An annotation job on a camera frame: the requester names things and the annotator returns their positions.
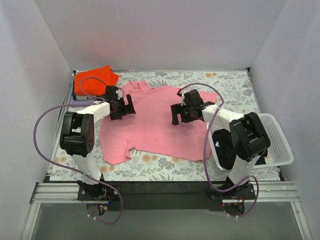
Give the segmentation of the pink polo shirt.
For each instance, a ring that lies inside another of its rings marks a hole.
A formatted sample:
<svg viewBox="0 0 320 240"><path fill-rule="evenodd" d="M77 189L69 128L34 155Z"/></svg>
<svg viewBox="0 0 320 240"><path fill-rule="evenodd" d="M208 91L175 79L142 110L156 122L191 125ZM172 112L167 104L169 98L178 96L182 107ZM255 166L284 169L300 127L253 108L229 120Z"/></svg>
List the pink polo shirt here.
<svg viewBox="0 0 320 240"><path fill-rule="evenodd" d="M105 162L126 162L132 149L189 161L203 159L206 124L200 120L172 124L171 105L181 102L177 87L153 88L142 80L128 82L123 90L131 95L136 113L102 120L99 141Z"/></svg>

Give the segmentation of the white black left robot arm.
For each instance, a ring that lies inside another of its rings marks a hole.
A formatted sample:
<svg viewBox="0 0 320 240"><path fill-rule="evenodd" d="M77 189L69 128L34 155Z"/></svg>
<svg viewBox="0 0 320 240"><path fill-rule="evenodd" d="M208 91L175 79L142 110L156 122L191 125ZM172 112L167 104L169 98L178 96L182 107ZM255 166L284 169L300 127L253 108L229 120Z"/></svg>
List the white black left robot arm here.
<svg viewBox="0 0 320 240"><path fill-rule="evenodd" d="M78 170L83 175L83 185L91 185L89 194L95 200L106 196L106 187L97 182L102 174L93 157L95 148L95 123L105 117L120 120L123 116L135 114L132 97L125 95L117 86L107 86L105 94L91 105L79 111L68 111L64 114L59 145L71 156Z"/></svg>

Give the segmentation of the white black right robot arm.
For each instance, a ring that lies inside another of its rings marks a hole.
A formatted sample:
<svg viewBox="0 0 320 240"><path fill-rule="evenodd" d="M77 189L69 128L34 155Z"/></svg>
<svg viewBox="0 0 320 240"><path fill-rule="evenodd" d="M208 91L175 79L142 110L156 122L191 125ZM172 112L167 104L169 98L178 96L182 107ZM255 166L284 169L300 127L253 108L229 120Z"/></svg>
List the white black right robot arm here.
<svg viewBox="0 0 320 240"><path fill-rule="evenodd" d="M249 184L250 174L256 162L265 155L271 145L260 117L255 112L240 114L223 109L222 105L211 101L204 102L196 89L186 93L182 93L182 90L179 89L177 95L181 97L181 103L170 107L173 125L177 126L180 122L190 123L196 120L208 123L206 141L212 138L210 130L213 125L229 133L235 153L233 167L222 186L216 187L210 180L208 183L217 194L227 194L232 199L239 198Z"/></svg>

